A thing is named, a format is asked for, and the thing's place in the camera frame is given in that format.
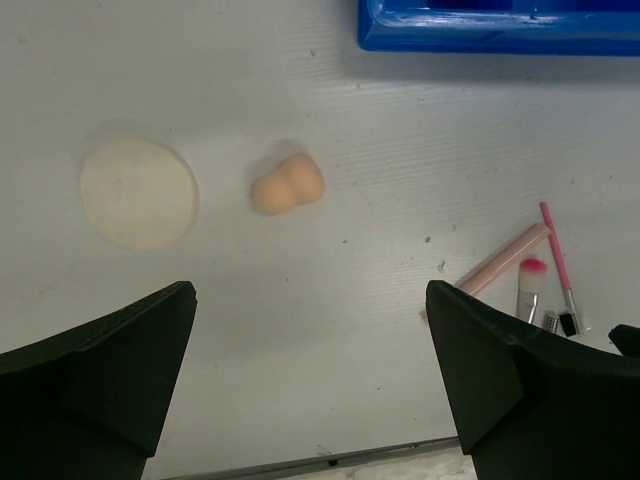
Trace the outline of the thin pink brush black tip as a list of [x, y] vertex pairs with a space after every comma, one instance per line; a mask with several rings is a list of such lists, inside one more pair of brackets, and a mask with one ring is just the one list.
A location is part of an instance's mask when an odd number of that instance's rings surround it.
[[585, 333], [585, 327], [582, 325], [568, 270], [564, 260], [564, 255], [551, 215], [551, 210], [546, 201], [542, 201], [539, 206], [543, 222], [549, 230], [550, 250], [556, 266], [556, 271], [558, 274], [565, 303], [565, 311], [560, 314], [560, 323], [567, 338], [581, 336]]

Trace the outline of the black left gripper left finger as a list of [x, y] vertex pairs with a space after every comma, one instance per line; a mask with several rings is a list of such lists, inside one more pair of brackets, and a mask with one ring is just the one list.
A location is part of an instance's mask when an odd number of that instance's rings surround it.
[[175, 282], [1, 356], [4, 479], [139, 479], [159, 445], [197, 307]]

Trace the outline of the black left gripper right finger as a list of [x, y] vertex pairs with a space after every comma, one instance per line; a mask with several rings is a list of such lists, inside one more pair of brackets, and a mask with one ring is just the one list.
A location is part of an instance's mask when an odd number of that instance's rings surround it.
[[497, 311], [444, 281], [426, 314], [480, 479], [636, 479], [639, 361]]

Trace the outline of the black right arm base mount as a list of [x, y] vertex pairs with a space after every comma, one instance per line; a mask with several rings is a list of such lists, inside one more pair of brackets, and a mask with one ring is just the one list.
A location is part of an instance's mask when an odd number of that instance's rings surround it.
[[618, 325], [609, 332], [608, 337], [623, 356], [640, 358], [639, 327]]

